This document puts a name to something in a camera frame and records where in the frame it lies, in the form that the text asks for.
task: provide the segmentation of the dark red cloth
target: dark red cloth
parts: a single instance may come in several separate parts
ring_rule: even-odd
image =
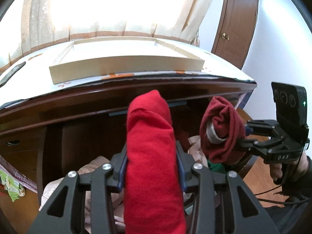
[[[126,234],[185,234],[170,110],[156,90],[129,106],[127,155]]]
[[[206,135],[207,122],[212,119],[216,135],[228,138],[221,144],[212,144]],[[234,164],[240,160],[244,152],[233,150],[236,140],[246,138],[244,124],[233,105],[225,98],[213,97],[209,103],[202,122],[199,135],[202,151],[212,163]]]

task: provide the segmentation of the desk drawer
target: desk drawer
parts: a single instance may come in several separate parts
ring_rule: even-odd
[[[1,136],[0,155],[39,149],[45,133],[46,127],[41,127]]]

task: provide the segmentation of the human hand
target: human hand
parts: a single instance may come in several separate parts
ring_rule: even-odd
[[[289,171],[289,176],[291,176],[291,181],[296,181],[301,178],[308,170],[309,162],[305,151],[303,151],[300,163],[296,169],[298,160],[290,163],[291,168]],[[281,163],[273,163],[270,164],[270,176],[271,178],[276,181],[278,178],[283,176],[282,172],[282,164]]]

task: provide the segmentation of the black cable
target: black cable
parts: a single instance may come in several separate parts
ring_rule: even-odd
[[[271,192],[271,191],[273,191],[273,190],[275,190],[275,189],[277,189],[277,188],[279,188],[279,187],[281,187],[281,186],[282,186],[282,185],[279,185],[279,186],[274,187],[274,188],[272,188],[272,189],[270,189],[270,190],[268,190],[268,191],[265,191],[265,192],[260,192],[260,193],[256,193],[256,194],[255,194],[255,196],[257,196],[257,195],[261,195],[261,194],[264,194],[264,193]]]
[[[300,154],[300,156],[299,156],[298,163],[296,164],[296,168],[294,169],[294,172],[293,172],[293,174],[292,174],[292,176],[291,176],[290,178],[292,178],[292,177],[294,176],[295,172],[297,171],[297,168],[298,168],[298,166],[299,166],[299,163],[300,163],[300,160],[301,160],[301,157],[302,157],[302,153],[303,153],[303,148],[302,148],[301,154]],[[277,188],[279,188],[279,187],[281,187],[281,186],[282,186],[282,185],[279,185],[279,186],[274,187],[274,188],[272,188],[272,189],[270,189],[270,190],[267,190],[267,191],[265,191],[265,192],[256,193],[255,196],[261,195],[261,194],[265,194],[265,193],[268,193],[268,192],[271,192],[271,191],[273,191],[273,190],[275,190],[275,189],[277,189]]]
[[[282,201],[272,201],[272,200],[267,200],[267,199],[261,199],[261,198],[257,198],[259,201],[264,201],[264,202],[270,202],[270,203],[275,203],[275,204],[283,204],[283,205],[294,205],[294,204],[301,204],[301,203],[305,203],[308,202],[310,199],[305,199],[302,201],[294,201],[294,202],[282,202]]]

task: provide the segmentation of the white curtain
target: white curtain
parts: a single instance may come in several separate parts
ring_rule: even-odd
[[[15,0],[0,22],[0,73],[22,56],[72,39],[132,35],[194,43],[211,2]]]

